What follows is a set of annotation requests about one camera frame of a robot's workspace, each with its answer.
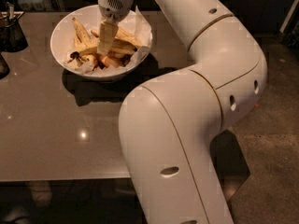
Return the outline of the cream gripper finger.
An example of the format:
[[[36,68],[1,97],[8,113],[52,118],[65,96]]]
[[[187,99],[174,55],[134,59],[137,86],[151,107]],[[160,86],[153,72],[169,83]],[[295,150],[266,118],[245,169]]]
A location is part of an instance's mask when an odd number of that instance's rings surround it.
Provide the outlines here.
[[[119,30],[117,24],[110,21],[101,21],[99,27],[99,41],[97,45],[97,52],[107,55],[113,45],[115,36]]]

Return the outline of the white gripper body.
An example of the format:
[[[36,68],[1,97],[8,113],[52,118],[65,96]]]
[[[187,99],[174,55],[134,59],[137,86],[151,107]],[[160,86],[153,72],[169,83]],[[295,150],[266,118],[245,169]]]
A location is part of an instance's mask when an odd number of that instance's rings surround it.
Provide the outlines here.
[[[98,0],[98,6],[104,19],[118,23],[130,12],[134,0]]]

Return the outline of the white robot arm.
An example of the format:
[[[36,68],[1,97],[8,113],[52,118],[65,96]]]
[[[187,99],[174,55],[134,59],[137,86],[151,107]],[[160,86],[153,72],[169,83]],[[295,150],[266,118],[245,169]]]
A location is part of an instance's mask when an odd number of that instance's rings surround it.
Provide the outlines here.
[[[210,155],[267,80],[263,51],[219,0],[155,0],[193,64],[134,88],[119,134],[148,224],[234,224]]]

